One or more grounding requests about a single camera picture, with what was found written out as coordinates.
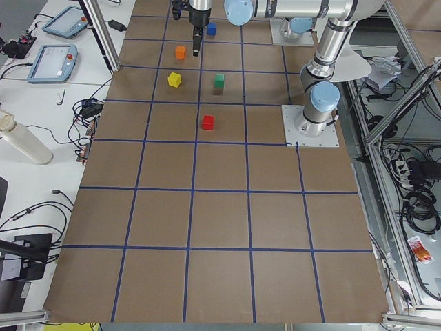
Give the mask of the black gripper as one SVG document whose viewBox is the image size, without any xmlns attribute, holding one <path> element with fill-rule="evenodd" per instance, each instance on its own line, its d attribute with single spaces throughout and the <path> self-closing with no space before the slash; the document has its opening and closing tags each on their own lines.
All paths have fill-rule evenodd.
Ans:
<svg viewBox="0 0 441 331">
<path fill-rule="evenodd" d="M 192 54 L 198 57 L 201 51 L 202 28 L 209 24 L 211 15 L 211 0 L 189 0 L 189 21 L 194 26 Z"/>
</svg>

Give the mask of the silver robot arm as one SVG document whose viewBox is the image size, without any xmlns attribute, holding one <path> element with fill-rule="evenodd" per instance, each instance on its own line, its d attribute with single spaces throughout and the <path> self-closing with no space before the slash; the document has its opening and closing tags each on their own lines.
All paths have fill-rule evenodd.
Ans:
<svg viewBox="0 0 441 331">
<path fill-rule="evenodd" d="M 340 92 L 331 82 L 335 64 L 353 28 L 360 20 L 376 13 L 383 1 L 225 1 L 228 21 L 236 26 L 253 17 L 327 19 L 314 57 L 304 66 L 300 79 L 305 92 L 305 107 L 294 125 L 306 137 L 317 137 L 336 109 Z"/>
<path fill-rule="evenodd" d="M 212 9 L 212 1 L 178 1 L 174 3 L 174 19 L 179 20 L 181 11 L 189 13 L 189 22 L 193 25 L 193 44 L 192 53 L 194 57 L 198 57 L 201 51 L 201 43 L 203 40 L 203 31 L 209 25 Z M 224 10 L 228 21 L 236 26 L 246 24 L 254 15 L 257 5 L 252 1 L 224 1 Z M 288 28 L 295 34 L 302 34 L 311 29 L 312 18 L 286 18 Z"/>
</svg>

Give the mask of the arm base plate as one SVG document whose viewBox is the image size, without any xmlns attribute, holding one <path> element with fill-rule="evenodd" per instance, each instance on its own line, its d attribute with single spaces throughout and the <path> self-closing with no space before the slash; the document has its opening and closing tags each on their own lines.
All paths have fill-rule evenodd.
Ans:
<svg viewBox="0 0 441 331">
<path fill-rule="evenodd" d="M 338 148 L 339 141 L 331 114 L 324 123 L 310 123 L 304 118 L 303 105 L 282 105 L 287 147 Z"/>
<path fill-rule="evenodd" d="M 276 46 L 312 47 L 314 21 L 310 17 L 270 19 L 272 43 Z"/>
</svg>

